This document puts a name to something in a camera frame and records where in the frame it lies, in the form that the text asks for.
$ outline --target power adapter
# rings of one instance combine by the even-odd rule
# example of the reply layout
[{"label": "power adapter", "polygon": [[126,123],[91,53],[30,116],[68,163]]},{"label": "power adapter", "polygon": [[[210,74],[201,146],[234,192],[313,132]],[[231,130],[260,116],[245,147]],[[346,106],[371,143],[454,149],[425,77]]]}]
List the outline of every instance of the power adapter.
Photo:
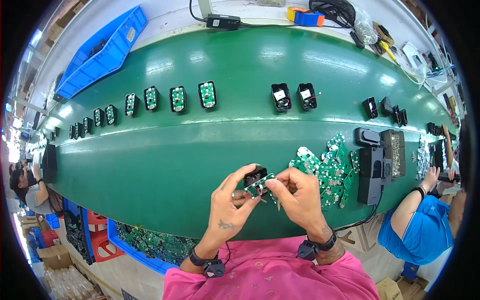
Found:
[{"label": "power adapter", "polygon": [[240,17],[224,14],[208,14],[207,27],[237,30],[240,26]]}]

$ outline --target white label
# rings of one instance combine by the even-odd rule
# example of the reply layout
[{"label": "white label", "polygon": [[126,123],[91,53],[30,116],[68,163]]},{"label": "white label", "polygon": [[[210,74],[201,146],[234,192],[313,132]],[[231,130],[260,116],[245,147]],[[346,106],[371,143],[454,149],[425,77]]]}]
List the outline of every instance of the white label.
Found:
[{"label": "white label", "polygon": [[273,93],[273,96],[275,97],[275,99],[278,101],[282,98],[285,98],[285,92],[283,90],[279,90],[278,92],[276,93]]},{"label": "white label", "polygon": [[302,96],[303,99],[306,99],[306,98],[312,96],[312,95],[310,94],[310,90],[305,90],[305,91],[303,91],[303,92],[300,92],[300,95]]},{"label": "white label", "polygon": [[128,31],[128,34],[127,34],[127,40],[129,42],[132,42],[134,37],[135,37],[135,29],[133,27],[130,27],[130,30]]}]

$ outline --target gray shirt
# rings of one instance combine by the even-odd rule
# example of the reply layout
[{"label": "gray shirt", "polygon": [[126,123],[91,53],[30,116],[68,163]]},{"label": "gray shirt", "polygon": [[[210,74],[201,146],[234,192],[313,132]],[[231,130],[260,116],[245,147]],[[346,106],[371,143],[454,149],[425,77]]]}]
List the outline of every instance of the gray shirt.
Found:
[{"label": "gray shirt", "polygon": [[25,201],[27,202],[28,208],[30,208],[30,210],[34,213],[41,215],[53,214],[52,209],[50,208],[50,201],[48,199],[42,202],[42,204],[38,205],[38,202],[36,201],[36,192],[39,190],[40,187],[38,184],[28,187],[28,192],[25,195]]}]

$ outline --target pink shirt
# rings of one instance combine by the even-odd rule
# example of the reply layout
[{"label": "pink shirt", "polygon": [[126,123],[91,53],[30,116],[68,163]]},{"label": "pink shirt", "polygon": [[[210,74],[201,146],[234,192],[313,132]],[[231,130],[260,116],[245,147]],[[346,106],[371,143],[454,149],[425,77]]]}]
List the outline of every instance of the pink shirt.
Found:
[{"label": "pink shirt", "polygon": [[[228,242],[225,274],[205,278],[179,269],[165,274],[163,299],[380,299],[360,261],[345,252],[331,265],[297,258],[305,237]],[[218,257],[224,262],[224,245]]]}]

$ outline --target blue shirt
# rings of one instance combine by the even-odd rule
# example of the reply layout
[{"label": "blue shirt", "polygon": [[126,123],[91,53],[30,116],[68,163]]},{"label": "blue shirt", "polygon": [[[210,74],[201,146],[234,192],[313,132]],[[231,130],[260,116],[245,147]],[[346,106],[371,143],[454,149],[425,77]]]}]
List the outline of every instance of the blue shirt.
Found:
[{"label": "blue shirt", "polygon": [[402,239],[392,229],[390,219],[395,209],[390,210],[385,213],[378,243],[396,258],[416,265],[429,264],[453,244],[447,219],[449,208],[434,196],[425,196]]}]

